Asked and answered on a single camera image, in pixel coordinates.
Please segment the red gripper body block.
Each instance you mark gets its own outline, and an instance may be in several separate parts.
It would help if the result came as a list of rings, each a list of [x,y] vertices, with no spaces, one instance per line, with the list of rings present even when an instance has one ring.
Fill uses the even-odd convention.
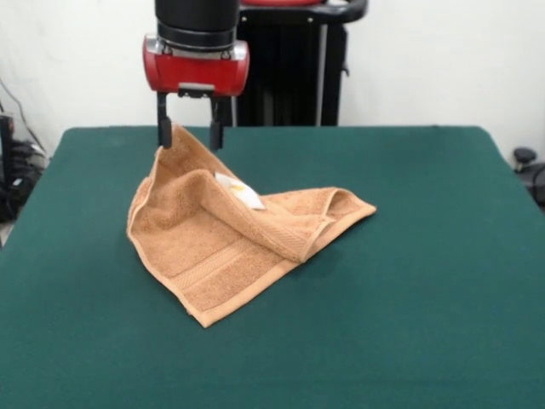
[[[192,52],[174,48],[155,34],[144,38],[146,80],[157,92],[197,92],[214,96],[241,95],[250,68],[250,49],[237,40],[228,50]]]

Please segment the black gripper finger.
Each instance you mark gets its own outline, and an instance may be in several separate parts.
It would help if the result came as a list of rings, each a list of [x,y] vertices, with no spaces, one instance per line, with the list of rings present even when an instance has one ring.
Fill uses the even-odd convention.
[[[167,93],[157,92],[158,144],[170,148],[172,143],[172,125],[167,113]]]
[[[220,150],[223,147],[223,124],[221,102],[218,98],[210,99],[211,122],[209,129],[209,148],[211,150]]]

